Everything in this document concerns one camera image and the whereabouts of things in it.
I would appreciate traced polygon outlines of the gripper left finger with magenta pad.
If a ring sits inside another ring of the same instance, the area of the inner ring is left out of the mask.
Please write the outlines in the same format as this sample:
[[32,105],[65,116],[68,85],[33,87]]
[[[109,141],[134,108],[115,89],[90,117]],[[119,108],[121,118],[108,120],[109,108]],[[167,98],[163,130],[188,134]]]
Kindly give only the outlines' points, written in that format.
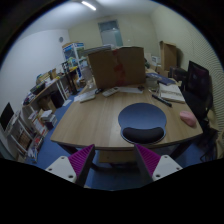
[[78,150],[69,157],[60,156],[46,168],[46,171],[83,187],[94,156],[95,145],[92,144]]

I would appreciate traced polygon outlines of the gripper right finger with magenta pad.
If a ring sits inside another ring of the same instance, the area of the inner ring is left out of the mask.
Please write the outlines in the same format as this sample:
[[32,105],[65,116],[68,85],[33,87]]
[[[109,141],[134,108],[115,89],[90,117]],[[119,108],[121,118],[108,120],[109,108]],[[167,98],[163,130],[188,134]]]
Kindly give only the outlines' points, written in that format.
[[141,145],[134,145],[134,154],[144,184],[160,180],[182,167],[169,155],[158,155]]

